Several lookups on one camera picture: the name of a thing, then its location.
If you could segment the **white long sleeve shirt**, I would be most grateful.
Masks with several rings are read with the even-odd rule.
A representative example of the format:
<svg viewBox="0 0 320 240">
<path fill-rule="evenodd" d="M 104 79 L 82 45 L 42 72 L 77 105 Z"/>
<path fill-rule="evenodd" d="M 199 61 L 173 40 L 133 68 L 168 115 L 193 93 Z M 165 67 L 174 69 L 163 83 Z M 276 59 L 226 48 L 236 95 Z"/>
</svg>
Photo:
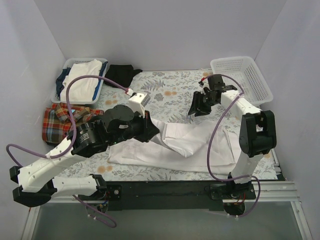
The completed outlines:
<svg viewBox="0 0 320 240">
<path fill-rule="evenodd" d="M 210 141 L 216 122 L 200 124 L 163 122 L 153 124 L 160 130 L 149 142 L 130 139 L 109 149 L 108 161 L 114 164 L 138 165 L 184 172 L 206 172 L 207 156 L 211 171 L 227 175 L 235 167 L 241 153 L 238 136 L 218 127 Z"/>
</svg>

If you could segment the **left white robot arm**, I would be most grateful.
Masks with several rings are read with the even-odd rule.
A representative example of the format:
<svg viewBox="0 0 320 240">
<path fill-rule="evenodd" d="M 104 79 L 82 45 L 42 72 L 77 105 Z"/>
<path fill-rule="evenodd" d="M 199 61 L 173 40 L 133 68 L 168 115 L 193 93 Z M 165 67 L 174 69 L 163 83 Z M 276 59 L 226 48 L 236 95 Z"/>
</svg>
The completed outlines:
<svg viewBox="0 0 320 240">
<path fill-rule="evenodd" d="M 60 144 L 35 162 L 9 170 L 17 183 L 13 200 L 27 207 L 38 207 L 51 199 L 77 195 L 85 200 L 105 200 L 109 195 L 106 181 L 99 174 L 82 178 L 58 175 L 68 167 L 84 161 L 108 147 L 135 139 L 149 142 L 160 130 L 153 124 L 149 111 L 139 113 L 125 105 L 116 105 L 93 117 L 70 132 Z"/>
</svg>

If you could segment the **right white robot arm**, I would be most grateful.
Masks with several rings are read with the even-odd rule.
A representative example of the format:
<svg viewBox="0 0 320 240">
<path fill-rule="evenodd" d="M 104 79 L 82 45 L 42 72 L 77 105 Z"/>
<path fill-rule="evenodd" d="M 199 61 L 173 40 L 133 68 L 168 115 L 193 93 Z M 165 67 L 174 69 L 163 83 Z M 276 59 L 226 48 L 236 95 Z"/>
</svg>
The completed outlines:
<svg viewBox="0 0 320 240">
<path fill-rule="evenodd" d="M 224 74 L 212 74 L 199 81 L 201 90 L 195 91 L 188 114 L 206 116 L 212 107 L 225 107 L 223 115 L 232 112 L 241 120 L 239 146 L 241 149 L 234 169 L 226 179 L 215 177 L 217 183 L 209 187 L 212 199 L 224 197 L 237 199 L 253 194 L 252 179 L 254 170 L 264 155 L 277 145 L 275 115 L 272 111 L 263 111 L 252 105 L 243 96 L 243 87 L 235 81 L 227 85 Z"/>
</svg>

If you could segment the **floral patterned table mat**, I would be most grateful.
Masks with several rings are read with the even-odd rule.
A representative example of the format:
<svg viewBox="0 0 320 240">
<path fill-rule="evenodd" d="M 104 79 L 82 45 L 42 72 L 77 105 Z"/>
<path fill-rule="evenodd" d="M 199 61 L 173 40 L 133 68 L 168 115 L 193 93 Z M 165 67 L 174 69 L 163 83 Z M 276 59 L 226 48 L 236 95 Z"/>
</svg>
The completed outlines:
<svg viewBox="0 0 320 240">
<path fill-rule="evenodd" d="M 204 120 L 219 120 L 224 112 L 222 106 L 214 106 L 210 115 L 188 116 L 193 92 L 198 81 L 210 70 L 188 71 L 143 71 L 133 78 L 130 88 L 148 93 L 151 100 L 146 106 L 151 117 L 163 121 L 182 124 L 200 124 Z M 117 104 L 127 104 L 128 96 L 118 88 L 103 85 L 98 102 L 94 108 L 106 111 Z M 241 121 L 231 111 L 224 117 L 220 126 L 234 134 L 239 134 Z M 259 180 L 277 180 L 274 156 L 269 152 L 257 165 L 254 176 Z M 213 179 L 205 172 L 185 172 L 156 167 L 124 165 L 109 162 L 109 148 L 91 158 L 67 168 L 59 177 L 82 178 L 89 174 L 100 174 L 107 181 L 196 181 Z"/>
</svg>

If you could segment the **right white plastic basket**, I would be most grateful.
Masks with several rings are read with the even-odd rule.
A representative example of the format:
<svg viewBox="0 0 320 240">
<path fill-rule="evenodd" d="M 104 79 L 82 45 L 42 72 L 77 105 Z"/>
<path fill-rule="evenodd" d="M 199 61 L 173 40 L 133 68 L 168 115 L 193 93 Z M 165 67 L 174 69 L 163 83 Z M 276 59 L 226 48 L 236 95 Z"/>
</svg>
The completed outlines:
<svg viewBox="0 0 320 240">
<path fill-rule="evenodd" d="M 213 59 L 210 62 L 214 74 L 227 75 L 236 80 L 244 90 L 244 98 L 254 106 L 273 100 L 273 94 L 253 58 L 234 56 Z"/>
</svg>

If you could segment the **black folded garment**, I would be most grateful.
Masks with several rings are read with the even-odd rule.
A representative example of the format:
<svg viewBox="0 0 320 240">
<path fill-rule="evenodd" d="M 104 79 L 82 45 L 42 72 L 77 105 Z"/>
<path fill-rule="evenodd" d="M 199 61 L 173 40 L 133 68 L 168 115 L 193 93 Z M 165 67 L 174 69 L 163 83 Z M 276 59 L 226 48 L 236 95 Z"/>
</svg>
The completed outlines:
<svg viewBox="0 0 320 240">
<path fill-rule="evenodd" d="M 125 88 L 128 88 L 131 85 L 133 78 L 142 72 L 143 71 L 141 69 L 134 69 L 134 67 L 130 64 L 111 64 L 104 77 Z"/>
</svg>

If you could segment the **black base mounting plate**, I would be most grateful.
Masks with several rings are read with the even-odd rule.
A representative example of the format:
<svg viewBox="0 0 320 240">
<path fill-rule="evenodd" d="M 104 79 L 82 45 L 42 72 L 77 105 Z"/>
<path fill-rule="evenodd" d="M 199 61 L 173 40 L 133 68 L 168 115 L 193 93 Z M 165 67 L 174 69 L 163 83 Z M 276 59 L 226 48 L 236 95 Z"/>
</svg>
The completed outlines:
<svg viewBox="0 0 320 240">
<path fill-rule="evenodd" d="M 84 201 L 107 201 L 109 211 L 191 210 L 223 211 L 223 200 L 232 197 L 254 200 L 252 184 L 243 192 L 231 192 L 224 182 L 200 181 L 107 181 L 102 193 L 80 195 Z"/>
</svg>

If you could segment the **folded white shirt in basket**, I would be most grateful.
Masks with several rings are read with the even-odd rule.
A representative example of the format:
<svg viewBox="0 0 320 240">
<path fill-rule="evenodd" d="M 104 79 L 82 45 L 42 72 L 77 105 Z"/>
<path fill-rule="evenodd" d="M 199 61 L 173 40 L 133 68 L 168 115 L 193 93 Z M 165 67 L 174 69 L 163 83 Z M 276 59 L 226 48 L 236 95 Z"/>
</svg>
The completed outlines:
<svg viewBox="0 0 320 240">
<path fill-rule="evenodd" d="M 90 62 L 75 63 L 69 73 L 66 75 L 62 85 L 63 90 L 60 93 L 60 101 L 66 102 L 67 87 L 74 79 L 93 75 L 99 76 L 103 68 L 103 63 L 100 60 L 94 59 Z M 100 80 L 98 78 L 87 77 L 80 79 L 72 84 L 69 89 L 69 101 L 70 102 L 92 102 L 94 99 L 95 91 Z"/>
</svg>

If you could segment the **red plaid shirt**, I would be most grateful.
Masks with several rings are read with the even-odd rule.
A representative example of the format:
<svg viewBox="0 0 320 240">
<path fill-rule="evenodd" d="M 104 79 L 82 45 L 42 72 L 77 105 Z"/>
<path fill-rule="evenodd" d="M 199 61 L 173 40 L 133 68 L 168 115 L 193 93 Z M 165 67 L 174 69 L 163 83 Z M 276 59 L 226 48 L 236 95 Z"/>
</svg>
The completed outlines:
<svg viewBox="0 0 320 240">
<path fill-rule="evenodd" d="M 95 116 L 104 114 L 101 109 L 84 105 L 71 105 L 71 112 L 77 127 Z M 53 103 L 51 107 L 45 109 L 42 124 L 42 140 L 45 143 L 57 145 L 71 130 L 72 122 L 66 103 Z"/>
</svg>

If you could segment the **navy garment in basket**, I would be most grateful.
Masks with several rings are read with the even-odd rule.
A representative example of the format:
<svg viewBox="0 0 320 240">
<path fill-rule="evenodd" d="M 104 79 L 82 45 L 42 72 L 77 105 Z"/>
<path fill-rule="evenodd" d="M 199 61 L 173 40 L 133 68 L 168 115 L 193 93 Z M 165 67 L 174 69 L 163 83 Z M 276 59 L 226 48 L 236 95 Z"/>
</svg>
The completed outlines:
<svg viewBox="0 0 320 240">
<path fill-rule="evenodd" d="M 56 85 L 55 90 L 56 90 L 56 95 L 58 99 L 60 99 L 61 92 L 65 88 L 63 85 L 63 82 L 66 76 L 69 75 L 70 70 L 71 70 L 70 67 L 64 68 L 61 74 L 59 75 L 59 77 L 55 80 L 55 85 Z"/>
</svg>

